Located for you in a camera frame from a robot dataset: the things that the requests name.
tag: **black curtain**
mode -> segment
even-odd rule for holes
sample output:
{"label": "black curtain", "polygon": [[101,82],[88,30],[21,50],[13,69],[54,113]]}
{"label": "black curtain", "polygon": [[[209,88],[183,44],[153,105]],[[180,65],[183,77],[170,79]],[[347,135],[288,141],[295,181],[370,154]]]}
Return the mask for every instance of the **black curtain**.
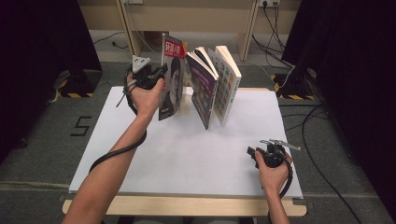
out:
{"label": "black curtain", "polygon": [[25,137],[65,70],[101,71],[77,1],[0,3],[0,162]]}
{"label": "black curtain", "polygon": [[[303,0],[285,57],[317,71],[325,104],[348,149],[396,221],[396,1],[373,6],[350,0],[327,7],[330,11],[321,8],[324,1]],[[331,26],[317,27],[324,13],[332,16]],[[323,34],[319,43],[309,42]]]}

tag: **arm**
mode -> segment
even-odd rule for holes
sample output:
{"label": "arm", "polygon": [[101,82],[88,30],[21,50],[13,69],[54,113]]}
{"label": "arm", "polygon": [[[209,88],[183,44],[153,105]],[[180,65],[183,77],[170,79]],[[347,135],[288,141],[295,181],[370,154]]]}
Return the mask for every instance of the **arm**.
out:
{"label": "arm", "polygon": [[[290,223],[285,208],[280,200],[279,192],[288,179],[288,167],[285,162],[276,168],[269,168],[260,154],[256,151],[256,161],[259,164],[260,182],[268,202],[272,223]],[[292,159],[286,153],[286,159],[291,163]]]}
{"label": "arm", "polygon": [[[143,136],[158,108],[162,88],[160,79],[150,91],[132,90],[137,116],[110,151],[128,147]],[[134,153],[135,149],[98,164],[81,184],[63,223],[100,223],[120,189]]]}

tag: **white table surface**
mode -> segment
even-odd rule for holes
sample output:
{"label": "white table surface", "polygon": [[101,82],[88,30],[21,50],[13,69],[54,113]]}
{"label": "white table surface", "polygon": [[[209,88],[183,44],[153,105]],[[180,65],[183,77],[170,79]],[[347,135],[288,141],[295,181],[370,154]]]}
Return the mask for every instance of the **white table surface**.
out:
{"label": "white table surface", "polygon": [[[134,113],[125,99],[116,107],[121,96],[122,87],[111,89],[70,192],[78,190],[93,162],[109,151],[133,120]],[[209,129],[205,130],[191,102],[191,89],[173,117],[158,121],[157,111],[145,143],[134,154],[120,193],[262,197],[259,171],[247,149],[266,148],[260,143],[262,139],[287,142],[275,93],[239,89],[224,127],[214,112],[212,115]],[[303,198],[297,172],[292,167],[293,181],[285,197]]]}

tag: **book cover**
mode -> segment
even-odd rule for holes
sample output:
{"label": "book cover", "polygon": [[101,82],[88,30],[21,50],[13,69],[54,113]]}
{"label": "book cover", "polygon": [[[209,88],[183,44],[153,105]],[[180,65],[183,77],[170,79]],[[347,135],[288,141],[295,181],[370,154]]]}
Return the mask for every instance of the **book cover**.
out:
{"label": "book cover", "polygon": [[214,109],[221,126],[225,126],[242,75],[226,46],[216,46],[215,51],[209,49],[208,54],[219,74]]}
{"label": "book cover", "polygon": [[183,94],[185,71],[185,50],[183,42],[170,35],[163,34],[162,65],[167,63],[168,71],[164,75],[165,85],[161,94],[159,120],[169,118],[180,109]]}
{"label": "book cover", "polygon": [[210,68],[211,62],[204,49],[187,52],[186,59],[191,71],[192,103],[205,128],[208,129],[218,85],[218,76]]}

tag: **yellow and black tape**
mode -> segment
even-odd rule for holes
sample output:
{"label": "yellow and black tape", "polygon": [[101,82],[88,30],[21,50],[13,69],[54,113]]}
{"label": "yellow and black tape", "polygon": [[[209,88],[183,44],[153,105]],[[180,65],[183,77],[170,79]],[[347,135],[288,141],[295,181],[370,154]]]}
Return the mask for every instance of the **yellow and black tape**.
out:
{"label": "yellow and black tape", "polygon": [[59,91],[58,96],[59,97],[69,97],[69,98],[82,98],[82,97],[93,97],[93,93]]}
{"label": "yellow and black tape", "polygon": [[74,92],[68,91],[66,88],[67,80],[65,80],[58,90],[58,97],[68,97],[68,98],[84,98],[93,97],[93,92]]}
{"label": "yellow and black tape", "polygon": [[285,94],[285,92],[282,91],[282,88],[279,88],[279,84],[277,83],[276,80],[276,75],[271,75],[271,79],[274,81],[275,86],[275,93],[276,93],[276,97],[280,98],[280,99],[290,99],[290,100],[314,100],[314,96],[308,92],[306,92],[305,94],[301,94],[301,93],[294,93],[294,94],[290,94],[289,92]]}

